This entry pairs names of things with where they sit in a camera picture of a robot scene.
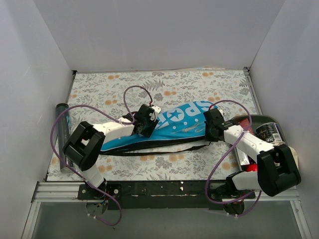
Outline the blue sport racket cover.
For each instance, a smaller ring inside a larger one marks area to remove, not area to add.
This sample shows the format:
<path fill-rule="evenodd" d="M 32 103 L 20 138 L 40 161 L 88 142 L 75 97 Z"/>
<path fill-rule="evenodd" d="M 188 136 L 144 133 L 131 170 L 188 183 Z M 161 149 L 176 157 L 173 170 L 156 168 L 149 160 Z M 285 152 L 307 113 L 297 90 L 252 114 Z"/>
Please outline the blue sport racket cover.
<path fill-rule="evenodd" d="M 169 154 L 169 151 L 151 152 L 153 148 L 163 148 L 183 143 L 204 140 L 205 117 L 213 103 L 194 101 L 180 105 L 158 115 L 158 123 L 149 138 L 134 134 L 105 142 L 101 155 L 146 156 Z"/>

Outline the black shuttlecock tube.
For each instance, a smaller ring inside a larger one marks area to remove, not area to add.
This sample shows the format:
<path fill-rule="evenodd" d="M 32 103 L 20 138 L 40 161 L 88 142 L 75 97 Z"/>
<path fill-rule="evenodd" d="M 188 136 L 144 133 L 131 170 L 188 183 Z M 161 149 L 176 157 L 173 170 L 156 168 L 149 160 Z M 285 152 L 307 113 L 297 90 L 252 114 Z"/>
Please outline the black shuttlecock tube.
<path fill-rule="evenodd" d="M 60 171 L 62 173 L 70 172 L 67 166 L 73 167 L 73 163 L 65 156 L 63 152 L 63 146 L 70 137 L 70 123 L 69 123 L 69 112 L 63 114 L 57 123 L 58 130 L 58 153 L 63 159 L 63 163 L 60 162 Z"/>

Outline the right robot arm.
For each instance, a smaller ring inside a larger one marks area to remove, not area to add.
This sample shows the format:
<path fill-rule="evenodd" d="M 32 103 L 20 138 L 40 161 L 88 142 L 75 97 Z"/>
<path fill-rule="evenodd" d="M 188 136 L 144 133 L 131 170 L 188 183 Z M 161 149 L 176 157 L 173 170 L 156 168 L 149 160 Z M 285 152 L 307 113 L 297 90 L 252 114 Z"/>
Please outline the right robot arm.
<path fill-rule="evenodd" d="M 233 120 L 225 121 L 217 108 L 203 113 L 205 140 L 224 141 L 243 151 L 257 163 L 257 171 L 237 172 L 226 178 L 226 194 L 239 197 L 244 190 L 261 190 L 275 196 L 301 183 L 301 176 L 291 149 L 274 145 L 247 132 Z"/>

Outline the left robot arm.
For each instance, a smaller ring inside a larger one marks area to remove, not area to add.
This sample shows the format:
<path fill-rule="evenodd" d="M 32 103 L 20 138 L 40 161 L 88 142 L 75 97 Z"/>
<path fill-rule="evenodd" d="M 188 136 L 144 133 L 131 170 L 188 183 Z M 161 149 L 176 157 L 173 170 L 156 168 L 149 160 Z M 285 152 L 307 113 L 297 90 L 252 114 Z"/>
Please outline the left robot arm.
<path fill-rule="evenodd" d="M 96 161 L 103 144 L 114 139 L 139 134 L 150 137 L 158 123 L 161 108 L 143 104 L 133 114 L 102 124 L 81 122 L 64 144 L 63 153 L 76 164 L 84 180 L 90 183 L 89 193 L 95 199 L 105 196 L 104 177 Z"/>

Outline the red snack packet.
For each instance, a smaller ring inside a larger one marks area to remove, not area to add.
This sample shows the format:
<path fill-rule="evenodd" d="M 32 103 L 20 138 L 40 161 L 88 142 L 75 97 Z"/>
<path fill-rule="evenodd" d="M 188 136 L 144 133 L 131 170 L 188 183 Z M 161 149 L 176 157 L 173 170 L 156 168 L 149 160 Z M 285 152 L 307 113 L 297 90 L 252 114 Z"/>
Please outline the red snack packet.
<path fill-rule="evenodd" d="M 250 122 L 248 119 L 243 119 L 241 121 L 239 121 L 239 124 L 241 125 L 242 128 L 247 128 L 250 125 Z"/>

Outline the metal tray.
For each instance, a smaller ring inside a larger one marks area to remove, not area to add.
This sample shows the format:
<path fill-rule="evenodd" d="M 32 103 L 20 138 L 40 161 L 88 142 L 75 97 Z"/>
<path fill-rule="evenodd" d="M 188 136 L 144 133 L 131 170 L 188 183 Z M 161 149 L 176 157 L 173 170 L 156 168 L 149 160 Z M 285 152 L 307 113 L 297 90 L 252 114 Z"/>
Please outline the metal tray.
<path fill-rule="evenodd" d="M 252 126 L 248 128 L 251 134 L 274 145 L 286 144 L 280 126 L 273 118 L 262 115 L 253 115 L 252 121 Z M 257 162 L 254 159 L 238 148 L 236 148 L 236 154 L 243 171 L 257 171 Z"/>

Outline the red ball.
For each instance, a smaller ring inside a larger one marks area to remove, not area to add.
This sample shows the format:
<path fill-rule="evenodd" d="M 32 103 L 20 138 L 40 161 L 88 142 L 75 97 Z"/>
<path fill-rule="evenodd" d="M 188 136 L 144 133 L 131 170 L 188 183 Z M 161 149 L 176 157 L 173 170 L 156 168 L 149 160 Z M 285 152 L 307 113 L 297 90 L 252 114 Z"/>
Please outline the red ball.
<path fill-rule="evenodd" d="M 250 164 L 246 167 L 247 172 L 257 172 L 258 171 L 258 165 L 257 164 Z"/>

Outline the floral table cloth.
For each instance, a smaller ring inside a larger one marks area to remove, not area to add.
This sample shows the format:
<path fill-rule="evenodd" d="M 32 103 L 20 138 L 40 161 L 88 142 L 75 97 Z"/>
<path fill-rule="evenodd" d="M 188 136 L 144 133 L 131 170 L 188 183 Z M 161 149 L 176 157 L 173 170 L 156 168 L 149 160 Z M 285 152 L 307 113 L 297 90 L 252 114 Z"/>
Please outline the floral table cloth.
<path fill-rule="evenodd" d="M 149 98 L 163 111 L 198 100 L 217 102 L 226 119 L 260 112 L 242 70 L 77 73 L 68 98 L 70 126 L 117 119 Z M 189 143 L 159 148 L 157 155 L 101 155 L 97 166 L 108 181 L 224 179 L 239 170 L 234 152 L 222 158 L 227 144 L 200 141 L 198 146 L 194 151 Z"/>

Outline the dark paper cup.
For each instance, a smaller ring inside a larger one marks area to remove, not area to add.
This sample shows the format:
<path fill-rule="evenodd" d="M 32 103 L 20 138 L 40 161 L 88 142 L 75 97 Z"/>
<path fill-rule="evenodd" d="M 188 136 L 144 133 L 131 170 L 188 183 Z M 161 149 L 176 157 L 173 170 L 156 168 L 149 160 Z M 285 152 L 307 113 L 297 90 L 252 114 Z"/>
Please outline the dark paper cup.
<path fill-rule="evenodd" d="M 269 122 L 259 126 L 256 128 L 256 134 L 261 140 L 274 145 L 285 143 L 279 126 L 275 122 Z"/>

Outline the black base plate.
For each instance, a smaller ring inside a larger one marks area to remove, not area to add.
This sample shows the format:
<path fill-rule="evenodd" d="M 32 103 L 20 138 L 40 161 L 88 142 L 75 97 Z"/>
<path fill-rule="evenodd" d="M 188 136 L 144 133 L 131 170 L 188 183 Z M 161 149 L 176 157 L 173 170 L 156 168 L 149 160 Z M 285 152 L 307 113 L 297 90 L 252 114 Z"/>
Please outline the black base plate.
<path fill-rule="evenodd" d="M 182 208 L 208 208 L 209 210 L 223 210 L 223 205 L 209 202 L 205 196 L 205 180 L 184 181 L 108 181 L 99 189 L 111 195 L 120 204 L 122 209 L 182 209 Z M 239 198 L 246 195 L 249 190 L 234 193 L 217 192 L 217 188 L 225 180 L 210 182 L 208 193 L 211 199 L 219 202 Z M 109 210 L 118 210 L 117 204 L 87 183 L 79 186 L 77 199 L 89 201 L 106 201 L 104 204 Z"/>

